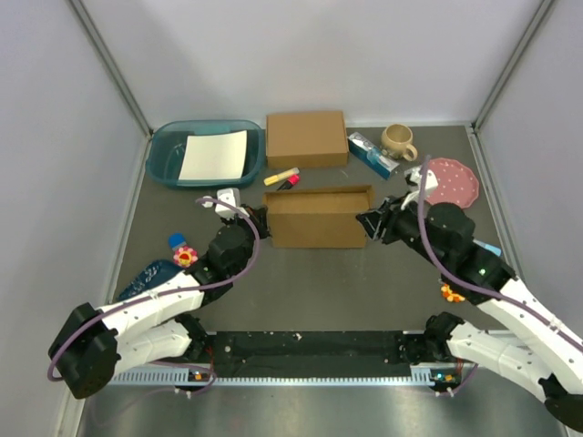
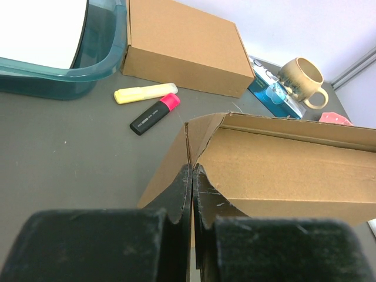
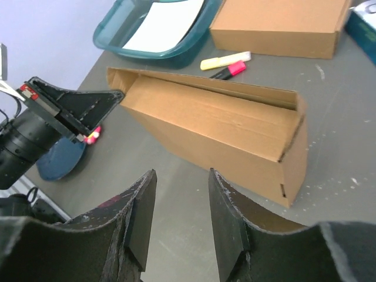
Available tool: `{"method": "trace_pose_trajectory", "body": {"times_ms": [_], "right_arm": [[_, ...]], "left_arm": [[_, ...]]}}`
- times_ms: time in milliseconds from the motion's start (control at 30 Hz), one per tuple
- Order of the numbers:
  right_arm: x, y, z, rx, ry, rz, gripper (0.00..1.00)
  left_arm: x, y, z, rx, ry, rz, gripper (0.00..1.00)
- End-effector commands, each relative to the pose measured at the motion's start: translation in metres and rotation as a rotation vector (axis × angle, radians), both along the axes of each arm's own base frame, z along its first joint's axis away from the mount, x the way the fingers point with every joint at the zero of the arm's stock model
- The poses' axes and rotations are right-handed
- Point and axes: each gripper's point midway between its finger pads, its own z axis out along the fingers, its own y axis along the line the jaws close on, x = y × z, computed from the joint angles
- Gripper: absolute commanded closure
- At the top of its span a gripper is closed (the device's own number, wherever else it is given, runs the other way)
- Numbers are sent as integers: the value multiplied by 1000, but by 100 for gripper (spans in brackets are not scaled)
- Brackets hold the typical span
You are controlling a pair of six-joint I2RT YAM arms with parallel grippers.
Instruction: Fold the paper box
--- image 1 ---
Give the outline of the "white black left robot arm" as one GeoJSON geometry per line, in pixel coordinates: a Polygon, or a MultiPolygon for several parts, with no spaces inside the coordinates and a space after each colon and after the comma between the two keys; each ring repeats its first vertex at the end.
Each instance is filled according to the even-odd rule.
{"type": "Polygon", "coordinates": [[[144,364],[183,366],[210,359],[209,335],[193,316],[232,289],[269,237],[267,209],[243,206],[189,268],[100,308],[77,306],[49,347],[47,377],[85,399],[144,364]]]}

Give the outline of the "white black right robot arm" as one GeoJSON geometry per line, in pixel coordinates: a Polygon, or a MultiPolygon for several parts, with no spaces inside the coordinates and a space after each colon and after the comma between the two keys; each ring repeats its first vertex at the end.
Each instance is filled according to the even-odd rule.
{"type": "Polygon", "coordinates": [[[582,430],[582,339],[529,291],[515,271],[474,240],[475,222],[452,203],[416,211],[417,204],[388,197],[357,214],[366,234],[383,244],[402,241],[441,272],[445,289],[508,328],[517,347],[442,312],[424,329],[434,359],[471,361],[530,392],[568,428],[582,430]]]}

